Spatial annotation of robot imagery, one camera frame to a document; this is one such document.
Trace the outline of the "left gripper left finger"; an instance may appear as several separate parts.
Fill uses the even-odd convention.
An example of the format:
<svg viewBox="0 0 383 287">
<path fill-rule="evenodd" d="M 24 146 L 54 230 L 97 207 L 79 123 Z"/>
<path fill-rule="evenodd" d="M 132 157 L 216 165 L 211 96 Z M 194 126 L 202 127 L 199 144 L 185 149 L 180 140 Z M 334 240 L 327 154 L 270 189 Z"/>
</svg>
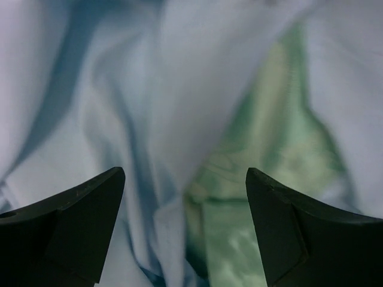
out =
<svg viewBox="0 0 383 287">
<path fill-rule="evenodd" d="M 123 197 L 121 167 L 1 214 L 1 286 L 94 286 Z"/>
</svg>

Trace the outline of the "green and blue pillowcase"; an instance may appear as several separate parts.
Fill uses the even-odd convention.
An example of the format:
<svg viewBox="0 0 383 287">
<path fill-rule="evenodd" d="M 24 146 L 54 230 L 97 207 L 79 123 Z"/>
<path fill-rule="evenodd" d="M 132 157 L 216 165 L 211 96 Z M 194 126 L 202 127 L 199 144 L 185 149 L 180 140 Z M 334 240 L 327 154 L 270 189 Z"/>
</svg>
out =
<svg viewBox="0 0 383 287">
<path fill-rule="evenodd" d="M 114 166 L 101 286 L 265 286 L 255 167 L 382 216 L 381 1 L 2 1 L 1 212 Z"/>
</svg>

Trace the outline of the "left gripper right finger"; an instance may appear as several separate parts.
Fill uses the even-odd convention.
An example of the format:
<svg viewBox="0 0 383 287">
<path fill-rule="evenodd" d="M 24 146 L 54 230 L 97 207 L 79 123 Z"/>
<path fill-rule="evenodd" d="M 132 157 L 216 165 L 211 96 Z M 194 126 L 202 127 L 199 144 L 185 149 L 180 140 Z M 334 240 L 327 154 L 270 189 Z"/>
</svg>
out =
<svg viewBox="0 0 383 287">
<path fill-rule="evenodd" d="M 250 168 L 246 191 L 268 286 L 381 286 L 382 220 Z"/>
</svg>

